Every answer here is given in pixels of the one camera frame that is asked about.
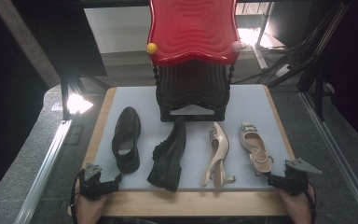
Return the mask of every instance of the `black loafer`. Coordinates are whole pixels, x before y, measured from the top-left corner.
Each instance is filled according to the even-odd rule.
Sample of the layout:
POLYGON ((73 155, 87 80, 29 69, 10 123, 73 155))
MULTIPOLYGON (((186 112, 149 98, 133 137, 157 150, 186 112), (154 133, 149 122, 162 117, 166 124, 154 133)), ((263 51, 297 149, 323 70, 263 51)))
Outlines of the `black loafer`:
POLYGON ((176 119, 168 138, 155 147, 154 165, 147 181, 168 191, 176 192, 179 185, 180 160, 186 146, 186 124, 183 116, 176 119))
POLYGON ((130 106, 126 107, 117 120, 115 135, 112 139, 112 151, 118 170, 130 174, 139 168, 137 141, 141 133, 141 121, 138 113, 130 106))

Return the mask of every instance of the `yellow ball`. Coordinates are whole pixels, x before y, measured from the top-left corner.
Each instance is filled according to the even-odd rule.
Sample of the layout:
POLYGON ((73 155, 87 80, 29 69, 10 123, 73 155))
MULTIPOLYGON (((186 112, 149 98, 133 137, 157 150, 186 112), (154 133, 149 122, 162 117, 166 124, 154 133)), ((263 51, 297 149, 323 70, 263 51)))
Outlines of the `yellow ball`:
POLYGON ((155 54, 157 52, 157 45, 154 43, 149 43, 146 46, 147 53, 155 54))

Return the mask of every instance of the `metal frame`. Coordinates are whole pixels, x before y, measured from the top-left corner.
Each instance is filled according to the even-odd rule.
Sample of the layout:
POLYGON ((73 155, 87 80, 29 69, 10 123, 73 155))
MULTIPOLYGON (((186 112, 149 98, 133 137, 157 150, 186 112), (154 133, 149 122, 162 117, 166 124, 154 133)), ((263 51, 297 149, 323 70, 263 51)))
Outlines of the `metal frame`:
POLYGON ((40 197, 45 189, 46 183, 50 173, 54 167, 54 163, 57 159, 57 156, 60 153, 62 142, 65 139, 66 134, 69 131, 69 128, 72 123, 72 118, 69 120, 63 120, 54 136, 54 139, 51 143, 50 148, 48 149, 48 154, 46 155, 43 163, 39 169, 39 172, 34 179, 34 183, 31 186, 28 195, 22 204, 21 210, 16 218, 14 223, 29 223, 32 216, 34 215, 34 210, 39 203, 40 197))
POLYGON ((310 95, 308 93, 300 92, 299 93, 301 100, 304 102, 306 108, 310 113, 310 117, 316 125, 319 133, 322 136, 322 139, 327 145, 334 161, 336 162, 338 170, 341 172, 345 181, 347 182, 348 187, 350 188, 356 202, 358 202, 358 178, 356 174, 353 172, 351 166, 348 164, 345 156, 342 154, 341 149, 339 148, 336 140, 328 130, 326 124, 319 119, 319 116, 312 109, 314 108, 313 102, 310 99, 310 95))
POLYGON ((260 33, 258 35, 257 41, 252 45, 252 49, 255 53, 255 57, 257 58, 258 64, 260 65, 261 70, 269 69, 269 66, 266 63, 266 60, 263 57, 263 54, 260 50, 260 42, 261 38, 263 38, 264 31, 266 30, 267 21, 269 20, 269 13, 271 11, 272 2, 268 2, 267 10, 263 13, 263 20, 260 27, 260 33))

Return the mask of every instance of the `wall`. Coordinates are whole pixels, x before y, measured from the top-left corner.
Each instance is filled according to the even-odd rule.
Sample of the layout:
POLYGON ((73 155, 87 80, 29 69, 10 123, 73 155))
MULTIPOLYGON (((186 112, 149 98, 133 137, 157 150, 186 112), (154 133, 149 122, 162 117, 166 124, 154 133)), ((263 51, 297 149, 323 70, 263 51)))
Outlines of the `wall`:
POLYGON ((85 12, 101 53, 145 50, 149 7, 87 8, 85 12))
POLYGON ((311 1, 276 2, 269 15, 268 33, 288 47, 301 42, 311 1))

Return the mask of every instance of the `beige high heel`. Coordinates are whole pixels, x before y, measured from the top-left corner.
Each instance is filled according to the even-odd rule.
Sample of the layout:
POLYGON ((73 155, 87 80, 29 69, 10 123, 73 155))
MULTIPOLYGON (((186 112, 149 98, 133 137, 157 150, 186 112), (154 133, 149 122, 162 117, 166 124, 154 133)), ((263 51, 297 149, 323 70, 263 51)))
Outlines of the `beige high heel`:
POLYGON ((221 188, 225 183, 235 181, 235 176, 226 176, 224 160, 228 154, 229 143, 225 132, 217 122, 213 123, 213 127, 209 131, 209 139, 211 140, 212 154, 202 180, 202 186, 208 185, 211 174, 213 174, 214 186, 221 188))
POLYGON ((257 128, 248 122, 241 125, 241 145, 251 154, 249 157, 255 168, 255 174, 268 173, 272 169, 273 159, 266 150, 263 139, 257 133, 257 128))

